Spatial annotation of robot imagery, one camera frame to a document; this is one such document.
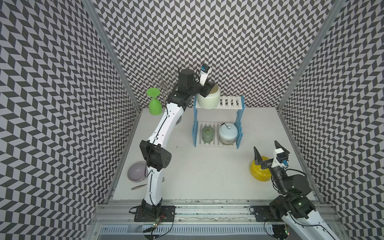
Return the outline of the cream canister brown lid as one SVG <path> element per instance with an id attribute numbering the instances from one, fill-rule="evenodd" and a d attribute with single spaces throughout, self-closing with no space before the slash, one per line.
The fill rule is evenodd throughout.
<path id="1" fill-rule="evenodd" d="M 220 96 L 221 89 L 217 84 L 215 84 L 206 97 L 198 95 L 198 104 L 203 109 L 215 109 L 220 103 Z"/>

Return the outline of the yellow patterned tea canister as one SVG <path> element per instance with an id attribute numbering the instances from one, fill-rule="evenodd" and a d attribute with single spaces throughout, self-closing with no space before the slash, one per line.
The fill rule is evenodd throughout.
<path id="1" fill-rule="evenodd" d="M 261 166 L 256 165 L 254 160 L 250 163 L 250 172 L 256 180 L 261 182 L 268 182 L 272 177 L 269 169 L 261 169 Z"/>

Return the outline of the blue white two-tier shelf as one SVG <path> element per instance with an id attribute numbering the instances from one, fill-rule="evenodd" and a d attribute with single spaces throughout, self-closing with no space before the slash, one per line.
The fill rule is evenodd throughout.
<path id="1" fill-rule="evenodd" d="M 221 96 L 220 102 L 216 109 L 218 110 L 237 110 L 236 120 L 232 123 L 238 130 L 238 134 L 233 143 L 223 144 L 220 141 L 220 128 L 221 126 L 228 127 L 229 123 L 221 122 L 204 122 L 198 120 L 198 109 L 201 109 L 198 102 L 198 97 L 195 97 L 195 102 L 193 106 L 194 112 L 194 123 L 192 128 L 193 144 L 195 147 L 209 147 L 209 148 L 233 148 L 239 149 L 242 138 L 243 138 L 243 128 L 242 128 L 242 118 L 245 111 L 245 97 L 244 96 Z M 213 140 L 210 143 L 203 141 L 203 128 L 211 127 L 213 129 Z"/>

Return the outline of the light blue tea canister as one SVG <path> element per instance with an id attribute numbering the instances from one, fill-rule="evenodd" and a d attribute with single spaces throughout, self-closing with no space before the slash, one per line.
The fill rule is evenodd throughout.
<path id="1" fill-rule="evenodd" d="M 222 123 L 219 128 L 219 141 L 223 145 L 234 145 L 238 133 L 238 129 L 233 123 Z"/>

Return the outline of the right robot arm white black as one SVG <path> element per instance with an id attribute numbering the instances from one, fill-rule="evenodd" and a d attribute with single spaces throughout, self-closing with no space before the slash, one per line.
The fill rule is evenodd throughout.
<path id="1" fill-rule="evenodd" d="M 293 169 L 288 175 L 290 152 L 278 141 L 274 142 L 272 159 L 263 160 L 254 148 L 255 164 L 271 173 L 272 186 L 278 196 L 269 204 L 272 221 L 282 221 L 294 230 L 302 240 L 338 240 L 337 234 L 327 225 L 307 195 L 312 191 L 307 174 Z"/>

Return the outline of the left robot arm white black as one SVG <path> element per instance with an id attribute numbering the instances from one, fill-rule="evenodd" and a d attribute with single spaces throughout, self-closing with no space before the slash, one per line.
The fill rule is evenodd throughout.
<path id="1" fill-rule="evenodd" d="M 192 97 L 206 97 L 214 84 L 207 81 L 212 68 L 206 64 L 201 66 L 200 73 L 184 69 L 179 71 L 178 83 L 167 98 L 166 110 L 154 133 L 147 141 L 141 141 L 140 149 L 148 169 L 147 193 L 142 201 L 144 213 L 157 218 L 162 211 L 162 182 L 164 169 L 171 162 L 172 154 L 166 150 L 167 143 L 182 117 Z"/>

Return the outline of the small green tea canister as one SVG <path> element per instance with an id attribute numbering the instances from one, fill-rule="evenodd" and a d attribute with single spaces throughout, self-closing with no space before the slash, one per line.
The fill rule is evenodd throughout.
<path id="1" fill-rule="evenodd" d="M 207 126 L 202 129 L 202 141 L 204 143 L 211 143 L 215 137 L 214 128 Z"/>

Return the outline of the green plastic wine glass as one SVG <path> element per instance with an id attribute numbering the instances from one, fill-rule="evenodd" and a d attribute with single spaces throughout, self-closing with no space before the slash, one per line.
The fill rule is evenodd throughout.
<path id="1" fill-rule="evenodd" d="M 157 88 L 149 88 L 147 95 L 151 98 L 149 103 L 149 111 L 151 115 L 158 116 L 162 113 L 162 103 L 158 100 L 161 91 Z"/>

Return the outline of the lilac plastic bowl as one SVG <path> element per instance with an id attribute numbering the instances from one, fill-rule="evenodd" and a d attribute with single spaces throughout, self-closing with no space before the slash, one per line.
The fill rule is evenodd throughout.
<path id="1" fill-rule="evenodd" d="M 143 181 L 148 176 L 148 167 L 146 162 L 140 161 L 132 164 L 127 172 L 128 179 L 133 183 Z"/>

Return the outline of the silver metal fork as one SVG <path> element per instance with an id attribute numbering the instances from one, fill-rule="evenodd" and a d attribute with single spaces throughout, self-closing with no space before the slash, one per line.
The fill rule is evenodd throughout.
<path id="1" fill-rule="evenodd" d="M 144 187 L 146 187 L 147 185 L 148 185 L 148 184 L 143 184 L 143 185 L 135 186 L 135 187 L 131 188 L 131 191 L 134 191 L 134 190 L 138 190 L 138 189 L 144 188 Z"/>

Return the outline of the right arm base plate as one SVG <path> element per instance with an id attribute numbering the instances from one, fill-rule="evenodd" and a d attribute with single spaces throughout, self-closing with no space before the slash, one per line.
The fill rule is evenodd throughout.
<path id="1" fill-rule="evenodd" d="M 288 215 L 284 207 L 279 206 L 250 206 L 249 211 L 255 216 L 258 223 L 261 222 L 283 222 L 282 217 Z"/>

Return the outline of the aluminium front rail frame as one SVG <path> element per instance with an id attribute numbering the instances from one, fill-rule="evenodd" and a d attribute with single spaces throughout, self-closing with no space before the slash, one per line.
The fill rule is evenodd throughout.
<path id="1" fill-rule="evenodd" d="M 165 200 L 163 206 L 176 206 L 173 222 L 134 222 L 140 201 L 110 201 L 96 208 L 85 234 L 86 240 L 137 237 L 164 240 L 168 237 L 265 236 L 285 237 L 296 234 L 284 222 L 256 221 L 250 206 L 269 206 L 269 200 Z M 327 204 L 314 201 L 327 225 L 340 240 L 347 239 L 336 211 Z"/>

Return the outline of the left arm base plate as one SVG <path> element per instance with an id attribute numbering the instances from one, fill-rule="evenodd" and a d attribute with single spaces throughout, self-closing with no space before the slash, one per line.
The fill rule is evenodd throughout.
<path id="1" fill-rule="evenodd" d="M 161 222 L 170 223 L 175 219 L 176 206 L 143 207 L 139 206 L 135 212 L 134 222 L 152 222 L 162 219 Z"/>

